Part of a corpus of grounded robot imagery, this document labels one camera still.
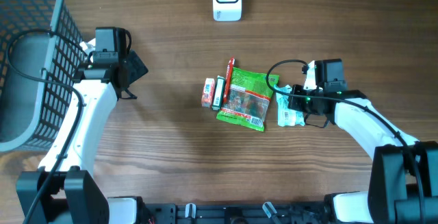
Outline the red chocolate bar wrapper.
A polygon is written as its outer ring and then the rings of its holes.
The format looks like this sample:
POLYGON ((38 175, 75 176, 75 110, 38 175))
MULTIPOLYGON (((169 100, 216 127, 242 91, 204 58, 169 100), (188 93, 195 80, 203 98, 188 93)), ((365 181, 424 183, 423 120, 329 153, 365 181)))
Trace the red chocolate bar wrapper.
POLYGON ((233 72, 233 68, 235 66, 235 58, 231 58, 227 65, 227 74, 225 78, 225 86, 224 86, 224 94, 223 94, 223 103, 227 102, 227 98, 229 96, 229 89, 231 85, 231 76, 233 72))

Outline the green snack bag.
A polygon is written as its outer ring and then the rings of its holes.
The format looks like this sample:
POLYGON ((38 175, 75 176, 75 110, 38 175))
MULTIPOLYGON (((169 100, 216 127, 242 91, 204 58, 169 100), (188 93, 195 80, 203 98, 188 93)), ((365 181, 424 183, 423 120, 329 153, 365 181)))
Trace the green snack bag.
POLYGON ((220 121, 241 125, 263 132, 270 100, 271 87, 279 81, 278 75, 255 73, 233 68, 227 100, 222 104, 216 118, 220 121))

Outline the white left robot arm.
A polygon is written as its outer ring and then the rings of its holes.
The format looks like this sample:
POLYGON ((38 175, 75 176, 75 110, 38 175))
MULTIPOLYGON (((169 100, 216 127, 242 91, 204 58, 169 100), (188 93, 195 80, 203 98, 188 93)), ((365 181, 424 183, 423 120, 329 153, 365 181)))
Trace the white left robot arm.
POLYGON ((16 191, 25 223, 141 223, 151 220, 141 197, 106 198, 92 176, 106 121, 122 93, 147 74, 120 27, 98 27, 73 84, 47 80, 72 92, 62 126, 37 171, 21 173, 16 191))

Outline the light teal tissue packet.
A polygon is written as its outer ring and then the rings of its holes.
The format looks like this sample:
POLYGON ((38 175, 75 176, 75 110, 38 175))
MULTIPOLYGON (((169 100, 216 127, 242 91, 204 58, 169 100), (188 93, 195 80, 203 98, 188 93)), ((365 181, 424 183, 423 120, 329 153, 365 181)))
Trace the light teal tissue packet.
POLYGON ((288 108, 289 101, 287 95, 276 93, 276 102, 278 126, 305 126, 303 113, 288 108))

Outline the green white gum pack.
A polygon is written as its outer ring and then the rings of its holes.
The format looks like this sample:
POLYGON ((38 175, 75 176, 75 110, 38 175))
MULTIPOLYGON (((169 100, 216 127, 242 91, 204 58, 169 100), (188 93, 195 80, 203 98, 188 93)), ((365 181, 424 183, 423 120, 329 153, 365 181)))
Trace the green white gum pack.
POLYGON ((218 76, 213 103, 211 105, 212 110, 219 111, 222 105, 223 92, 225 87, 225 78, 218 76))

